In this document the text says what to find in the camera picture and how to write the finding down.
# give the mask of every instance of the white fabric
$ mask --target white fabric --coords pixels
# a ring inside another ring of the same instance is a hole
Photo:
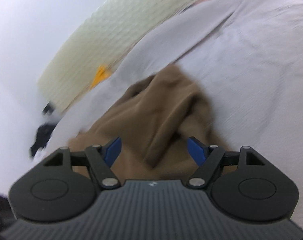
[[[89,89],[100,64],[117,63],[151,29],[195,0],[107,0],[69,37],[38,81],[64,111]]]
[[[298,186],[303,228],[303,0],[212,0],[149,32],[118,70],[66,113],[48,152],[87,130],[136,81],[177,61],[211,98],[214,127]]]

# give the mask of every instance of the dark object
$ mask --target dark object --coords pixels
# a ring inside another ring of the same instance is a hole
[[[10,190],[11,206],[24,219],[2,235],[7,240],[303,239],[303,230],[289,219],[297,187],[251,147],[226,152],[192,138],[196,145],[189,151],[197,153],[191,156],[208,157],[186,185],[128,180],[119,187],[112,163],[103,161],[119,155],[118,143],[117,138],[74,153],[62,147],[24,175]],[[72,172],[72,165],[86,166],[91,179]],[[221,175],[227,165],[238,169]]]
[[[48,104],[47,104],[47,106],[45,106],[45,108],[43,109],[43,111],[42,111],[42,113],[43,113],[43,115],[45,115],[45,114],[49,114],[49,115],[51,115],[53,112],[54,112],[54,110],[55,110],[55,108],[52,106],[52,104],[49,102]]]
[[[0,231],[5,230],[16,221],[7,198],[0,196]]]
[[[30,148],[31,157],[34,157],[39,148],[45,148],[57,124],[46,123],[37,129],[35,143]]]

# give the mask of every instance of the brown garment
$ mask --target brown garment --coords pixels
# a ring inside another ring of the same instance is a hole
[[[73,151],[120,136],[122,152],[112,171],[126,179],[187,179],[197,165],[187,139],[206,145],[221,140],[212,129],[208,100],[175,65],[132,86],[86,133],[69,141]]]

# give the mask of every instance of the cream textured mat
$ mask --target cream textured mat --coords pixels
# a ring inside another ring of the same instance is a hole
[[[65,42],[38,81],[64,111],[86,92],[97,67],[112,69],[151,29],[195,0],[107,0]]]

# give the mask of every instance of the white sheet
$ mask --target white sheet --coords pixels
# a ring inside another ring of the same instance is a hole
[[[214,126],[234,150],[251,145],[296,183],[292,218],[303,228],[303,0],[212,0],[171,18],[66,113],[47,151],[173,61],[211,98]]]

